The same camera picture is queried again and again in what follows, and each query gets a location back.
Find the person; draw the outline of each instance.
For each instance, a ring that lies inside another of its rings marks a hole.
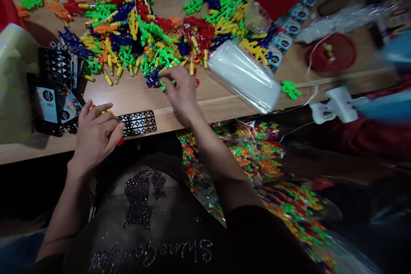
[[[162,72],[161,78],[177,118],[196,137],[226,228],[190,192],[181,152],[177,157],[155,151],[111,183],[87,223],[92,170],[104,166],[124,128],[111,113],[101,114],[113,104],[90,109],[89,100],[79,115],[63,192],[27,273],[209,273],[220,268],[318,273],[283,222],[265,209],[229,149],[209,127],[192,76],[176,67]]]

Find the red container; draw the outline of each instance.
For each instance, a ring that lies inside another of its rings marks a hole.
[[[8,24],[16,24],[26,29],[21,18],[18,16],[16,5],[13,0],[0,0],[0,33]]]
[[[324,44],[332,46],[334,61],[330,61],[330,57],[324,49]],[[348,69],[357,58],[354,43],[348,36],[343,34],[331,34],[314,50],[316,45],[317,42],[314,42],[305,55],[305,61],[307,65],[310,65],[310,55],[312,53],[311,69],[313,71],[341,71]]]

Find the plastic bag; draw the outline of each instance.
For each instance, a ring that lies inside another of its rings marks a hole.
[[[367,256],[351,245],[339,234],[327,230],[330,245],[315,247],[314,251],[320,258],[331,256],[340,274],[382,274],[382,271]]]
[[[208,60],[212,77],[261,114],[273,110],[281,93],[272,72],[228,40]]]
[[[397,5],[353,5],[313,21],[295,37],[295,41],[311,43],[335,32],[348,33],[377,19],[387,18],[397,7]]]

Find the left hand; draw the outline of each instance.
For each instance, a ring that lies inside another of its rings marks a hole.
[[[83,178],[92,168],[100,164],[123,137],[124,123],[116,116],[102,111],[110,109],[108,103],[90,109],[89,100],[78,116],[77,142],[74,156],[68,164],[68,175]]]

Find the wooden table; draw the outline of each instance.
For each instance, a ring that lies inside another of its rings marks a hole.
[[[154,12],[163,17],[176,15],[184,16],[182,5],[189,0],[155,0]],[[206,6],[197,17],[206,13]],[[71,31],[79,36],[85,32],[82,23],[84,18],[75,18],[70,23]],[[31,33],[40,37],[48,44],[57,30],[63,30],[63,23],[47,8],[38,9],[31,14],[27,22]],[[275,74],[277,81],[292,80],[296,87],[303,93],[302,96],[292,101],[282,95],[275,109],[293,107],[305,103],[313,94],[313,84],[319,85],[319,94],[315,101],[325,100],[325,90],[338,86],[347,86],[351,94],[371,91],[392,86],[398,77],[387,64],[381,63],[376,58],[376,50],[371,36],[366,28],[360,28],[350,34],[357,47],[357,61],[349,69],[339,73],[310,73],[312,83],[306,79],[307,65],[304,55],[308,47],[293,44],[286,53],[280,68]],[[202,68],[197,71],[200,86],[197,89],[197,100],[209,123],[248,116],[256,112],[239,98],[215,82]],[[91,98],[94,104],[113,102],[112,110],[116,115],[133,113],[143,110],[153,110],[157,122],[157,133],[177,130],[182,125],[174,117],[173,109],[160,89],[150,89],[141,72],[136,77],[130,77],[125,71],[118,86],[108,86],[103,74],[96,76],[96,82],[87,82],[83,93],[84,100]],[[63,137],[52,137],[34,133],[25,144],[0,145],[0,164],[21,161],[45,155],[66,152],[74,149],[76,136],[65,133]]]

